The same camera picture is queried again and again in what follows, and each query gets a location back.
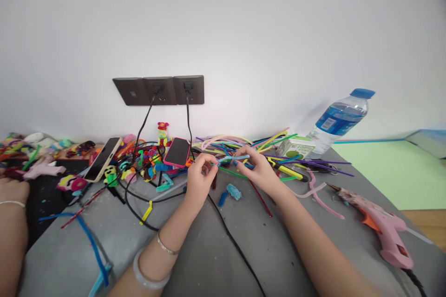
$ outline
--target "smartphone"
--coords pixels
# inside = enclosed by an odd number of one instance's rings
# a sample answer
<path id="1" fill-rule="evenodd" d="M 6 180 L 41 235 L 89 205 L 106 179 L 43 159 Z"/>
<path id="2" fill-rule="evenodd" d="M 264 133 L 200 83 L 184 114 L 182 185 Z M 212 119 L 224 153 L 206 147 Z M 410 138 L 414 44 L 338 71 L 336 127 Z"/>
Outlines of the smartphone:
<path id="1" fill-rule="evenodd" d="M 187 140 L 175 137 L 163 162 L 166 165 L 184 168 L 189 158 L 189 149 L 190 145 Z"/>
<path id="2" fill-rule="evenodd" d="M 121 137 L 110 138 L 107 143 L 102 148 L 101 152 L 98 154 L 96 159 L 93 161 L 88 172 L 85 174 L 84 179 L 89 182 L 98 182 L 105 168 L 108 166 L 113 156 L 115 155 L 118 147 L 121 145 Z"/>

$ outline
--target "bracelet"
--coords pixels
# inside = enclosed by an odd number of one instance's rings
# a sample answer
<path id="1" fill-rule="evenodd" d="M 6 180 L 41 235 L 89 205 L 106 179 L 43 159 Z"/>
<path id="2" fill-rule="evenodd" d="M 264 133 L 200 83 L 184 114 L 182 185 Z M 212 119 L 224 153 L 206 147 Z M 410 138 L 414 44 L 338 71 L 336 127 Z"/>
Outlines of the bracelet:
<path id="1" fill-rule="evenodd" d="M 19 201 L 4 201 L 4 202 L 0 202 L 0 204 L 6 204 L 6 203 L 14 203 L 14 204 L 18 204 L 18 205 L 20 205 L 22 208 L 24 208 L 25 209 L 25 207 L 26 207 L 26 205 L 25 204 L 23 204 L 22 202 L 19 202 Z"/>
<path id="2" fill-rule="evenodd" d="M 159 232 L 157 233 L 157 239 L 158 239 L 158 243 L 161 246 L 161 248 L 163 249 L 163 251 L 168 252 L 170 255 L 177 255 L 178 253 L 180 253 L 180 251 L 171 251 L 169 248 L 167 248 L 166 246 L 163 245 L 163 243 L 161 242 L 161 240 L 159 239 Z"/>
<path id="3" fill-rule="evenodd" d="M 167 277 L 160 282 L 152 282 L 152 281 L 149 281 L 148 279 L 146 279 L 144 277 L 144 275 L 141 273 L 141 271 L 139 270 L 139 264 L 138 264 L 139 257 L 141 256 L 141 253 L 143 252 L 143 250 L 144 250 L 144 248 L 141 248 L 139 250 L 139 252 L 136 254 L 135 259 L 133 260 L 133 272 L 135 273 L 136 280 L 147 289 L 159 290 L 159 289 L 164 288 L 164 286 L 169 281 L 172 272 L 169 272 Z"/>

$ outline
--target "gold bracelet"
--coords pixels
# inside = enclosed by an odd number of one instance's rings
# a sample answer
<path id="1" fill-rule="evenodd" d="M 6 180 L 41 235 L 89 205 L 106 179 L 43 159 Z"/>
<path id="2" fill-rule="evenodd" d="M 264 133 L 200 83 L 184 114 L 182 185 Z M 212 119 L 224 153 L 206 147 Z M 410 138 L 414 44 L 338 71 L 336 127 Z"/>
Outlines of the gold bracelet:
<path id="1" fill-rule="evenodd" d="M 174 251 L 171 251 L 171 250 L 170 250 L 169 248 L 167 248 L 166 246 L 164 246 L 163 243 L 161 242 L 161 240 L 159 239 L 159 232 L 157 233 L 157 239 L 158 239 L 158 243 L 159 243 L 159 245 L 161 246 L 161 248 L 162 248 L 164 251 L 168 252 L 170 255 L 177 255 L 178 253 L 180 253 L 179 250 L 176 251 L 176 252 L 174 252 Z"/>

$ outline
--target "water bottle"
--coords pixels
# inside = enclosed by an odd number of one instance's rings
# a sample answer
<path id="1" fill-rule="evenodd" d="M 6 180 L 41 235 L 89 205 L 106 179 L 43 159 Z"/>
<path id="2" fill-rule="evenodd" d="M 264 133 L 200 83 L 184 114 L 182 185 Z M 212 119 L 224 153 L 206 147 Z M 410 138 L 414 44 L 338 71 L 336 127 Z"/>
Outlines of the water bottle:
<path id="1" fill-rule="evenodd" d="M 335 141 L 358 124 L 367 115 L 367 100 L 374 94 L 373 90 L 356 88 L 349 97 L 330 105 L 307 136 L 316 145 L 307 158 L 319 159 Z"/>

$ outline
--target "person's arm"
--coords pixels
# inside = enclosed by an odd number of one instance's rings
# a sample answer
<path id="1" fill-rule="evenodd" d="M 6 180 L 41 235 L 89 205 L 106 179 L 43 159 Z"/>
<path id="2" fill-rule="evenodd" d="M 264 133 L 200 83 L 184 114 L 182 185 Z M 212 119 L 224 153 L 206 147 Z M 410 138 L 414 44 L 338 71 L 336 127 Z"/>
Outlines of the person's arm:
<path id="1" fill-rule="evenodd" d="M 28 194 L 28 182 L 0 179 L 0 203 L 26 204 Z M 16 203 L 0 204 L 0 231 L 0 296 L 13 297 L 28 243 L 25 209 Z"/>
<path id="2" fill-rule="evenodd" d="M 265 156 L 250 146 L 236 156 L 250 155 L 248 169 L 234 164 L 277 204 L 294 244 L 317 291 L 322 297 L 379 296 L 378 291 L 351 265 L 319 227 L 294 194 L 279 180 Z"/>
<path id="3" fill-rule="evenodd" d="M 177 252 L 183 245 L 192 222 L 203 207 L 209 188 L 218 172 L 217 160 L 213 155 L 200 154 L 189 167 L 187 173 L 187 192 L 184 201 L 159 231 L 159 239 L 169 250 Z M 139 257 L 139 270 L 151 282 L 160 282 L 167 277 L 177 260 L 161 248 L 157 237 L 149 243 Z M 142 286 L 135 277 L 131 265 L 116 283 L 109 297 L 132 296 L 152 297 L 160 296 L 163 289 L 150 290 Z"/>

